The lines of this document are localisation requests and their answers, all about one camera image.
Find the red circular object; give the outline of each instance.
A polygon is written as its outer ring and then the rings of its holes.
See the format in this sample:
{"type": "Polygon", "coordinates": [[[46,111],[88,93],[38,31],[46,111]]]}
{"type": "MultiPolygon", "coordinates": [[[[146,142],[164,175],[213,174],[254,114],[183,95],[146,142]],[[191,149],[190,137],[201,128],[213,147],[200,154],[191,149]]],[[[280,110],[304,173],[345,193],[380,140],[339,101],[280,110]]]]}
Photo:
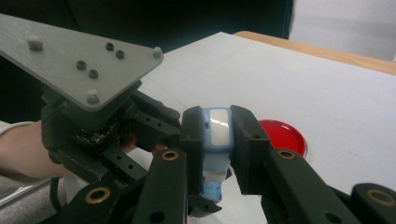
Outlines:
{"type": "Polygon", "coordinates": [[[285,147],[305,156],[306,142],[297,129],[273,119],[262,119],[259,123],[270,137],[273,147],[285,147]]]}

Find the wooden table edge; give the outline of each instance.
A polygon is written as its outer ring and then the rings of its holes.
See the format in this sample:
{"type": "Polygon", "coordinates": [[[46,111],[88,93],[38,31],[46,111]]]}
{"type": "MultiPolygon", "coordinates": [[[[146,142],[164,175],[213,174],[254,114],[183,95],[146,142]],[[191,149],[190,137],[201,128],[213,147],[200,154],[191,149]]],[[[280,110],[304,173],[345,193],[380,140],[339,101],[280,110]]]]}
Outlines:
{"type": "Polygon", "coordinates": [[[259,41],[276,47],[281,47],[283,49],[291,49],[301,53],[314,55],[320,58],[334,60],[340,63],[348,63],[378,72],[396,75],[396,63],[390,61],[361,56],[359,54],[347,53],[336,49],[326,49],[323,47],[318,47],[269,35],[261,35],[249,31],[241,31],[235,33],[234,35],[259,41]]]}

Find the bolt head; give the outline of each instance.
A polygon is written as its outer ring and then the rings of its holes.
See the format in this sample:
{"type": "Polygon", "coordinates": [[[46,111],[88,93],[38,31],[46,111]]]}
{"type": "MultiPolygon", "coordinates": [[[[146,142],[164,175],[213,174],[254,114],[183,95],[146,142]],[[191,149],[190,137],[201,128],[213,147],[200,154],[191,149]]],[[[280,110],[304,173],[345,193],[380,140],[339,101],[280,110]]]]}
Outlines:
{"type": "Polygon", "coordinates": [[[43,41],[36,35],[31,35],[27,39],[27,44],[30,50],[40,51],[43,50],[43,41]]]}
{"type": "Polygon", "coordinates": [[[155,47],[154,50],[152,51],[152,56],[155,59],[161,59],[161,57],[163,56],[163,50],[159,47],[155,47]]]}
{"type": "Polygon", "coordinates": [[[97,90],[89,90],[87,93],[87,102],[88,104],[94,105],[99,103],[99,91],[97,90]]]}

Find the mounting plate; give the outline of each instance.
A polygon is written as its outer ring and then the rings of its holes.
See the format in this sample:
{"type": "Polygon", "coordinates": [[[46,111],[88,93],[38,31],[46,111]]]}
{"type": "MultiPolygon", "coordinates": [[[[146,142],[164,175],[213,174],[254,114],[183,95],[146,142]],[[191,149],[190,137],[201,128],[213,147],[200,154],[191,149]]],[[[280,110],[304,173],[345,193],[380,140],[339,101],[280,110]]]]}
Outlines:
{"type": "Polygon", "coordinates": [[[159,48],[4,14],[0,14],[0,54],[90,112],[103,108],[163,61],[159,48]]]}

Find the wall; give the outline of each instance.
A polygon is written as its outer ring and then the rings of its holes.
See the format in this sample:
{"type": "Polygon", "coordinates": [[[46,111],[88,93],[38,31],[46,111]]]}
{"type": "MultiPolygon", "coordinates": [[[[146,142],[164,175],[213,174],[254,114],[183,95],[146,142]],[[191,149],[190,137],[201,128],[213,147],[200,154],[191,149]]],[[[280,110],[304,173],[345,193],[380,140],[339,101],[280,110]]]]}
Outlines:
{"type": "Polygon", "coordinates": [[[396,1],[295,0],[290,39],[391,61],[396,1]]]}

